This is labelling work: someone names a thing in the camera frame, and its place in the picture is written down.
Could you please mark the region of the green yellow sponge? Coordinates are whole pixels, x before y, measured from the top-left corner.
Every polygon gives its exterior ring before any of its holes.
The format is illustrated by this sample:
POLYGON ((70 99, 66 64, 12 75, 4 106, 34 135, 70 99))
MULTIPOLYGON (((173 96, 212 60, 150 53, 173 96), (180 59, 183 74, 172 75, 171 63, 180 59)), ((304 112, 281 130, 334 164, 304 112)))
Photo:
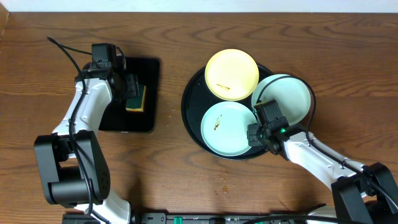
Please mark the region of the green yellow sponge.
POLYGON ((143 113, 144 112, 144 104, 145 104, 145 98, 146 98, 146 86, 140 84, 140 97, 135 97, 135 98, 130 98, 126 100, 126 106, 125 109, 129 112, 134 112, 134 113, 143 113))

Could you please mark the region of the light blue plate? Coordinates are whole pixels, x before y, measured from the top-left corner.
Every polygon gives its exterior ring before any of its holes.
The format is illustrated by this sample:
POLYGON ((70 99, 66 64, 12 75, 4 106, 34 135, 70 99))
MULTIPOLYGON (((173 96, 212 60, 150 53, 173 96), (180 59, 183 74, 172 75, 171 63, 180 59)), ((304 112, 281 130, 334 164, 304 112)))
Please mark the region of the light blue plate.
POLYGON ((269 85, 261 94, 261 101, 264 100, 276 100, 290 125, 306 117, 312 102, 306 85, 295 78, 283 78, 269 85))
POLYGON ((248 144, 248 126, 255 124, 252 111, 241 103, 223 101, 206 111, 201 121, 205 144, 221 156, 240 156, 252 147, 248 144))

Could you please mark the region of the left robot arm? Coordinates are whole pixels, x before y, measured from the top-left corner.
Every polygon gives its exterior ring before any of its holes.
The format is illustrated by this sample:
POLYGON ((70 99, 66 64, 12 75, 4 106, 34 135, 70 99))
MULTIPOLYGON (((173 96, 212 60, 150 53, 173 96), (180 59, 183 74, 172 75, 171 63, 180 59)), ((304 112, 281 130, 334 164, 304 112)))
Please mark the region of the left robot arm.
POLYGON ((97 140, 106 108, 133 86, 133 77, 126 74, 77 76, 65 117, 52 134, 35 140, 44 197, 49 204, 82 211, 74 222, 140 223, 132 205, 112 190, 97 140))

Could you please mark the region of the light blue plate front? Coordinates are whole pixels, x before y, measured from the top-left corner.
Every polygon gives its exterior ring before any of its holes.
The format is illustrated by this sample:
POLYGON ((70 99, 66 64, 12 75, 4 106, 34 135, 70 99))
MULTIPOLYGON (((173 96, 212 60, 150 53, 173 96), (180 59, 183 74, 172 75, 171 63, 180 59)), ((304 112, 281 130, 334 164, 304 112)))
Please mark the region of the light blue plate front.
POLYGON ((248 144, 248 126, 255 124, 252 111, 241 103, 223 101, 206 111, 201 121, 205 144, 221 156, 240 156, 252 147, 248 144))

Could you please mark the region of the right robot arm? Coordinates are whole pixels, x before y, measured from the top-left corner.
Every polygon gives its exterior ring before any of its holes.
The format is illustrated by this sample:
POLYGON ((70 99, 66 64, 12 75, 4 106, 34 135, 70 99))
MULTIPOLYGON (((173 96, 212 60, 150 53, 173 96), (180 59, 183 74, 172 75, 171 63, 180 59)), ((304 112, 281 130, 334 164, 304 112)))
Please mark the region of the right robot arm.
POLYGON ((331 190, 335 211, 318 209, 314 215, 356 223, 397 223, 397 183, 384 164, 367 166, 342 156, 299 124, 274 133, 250 124, 247 135, 250 146, 266 146, 331 190))

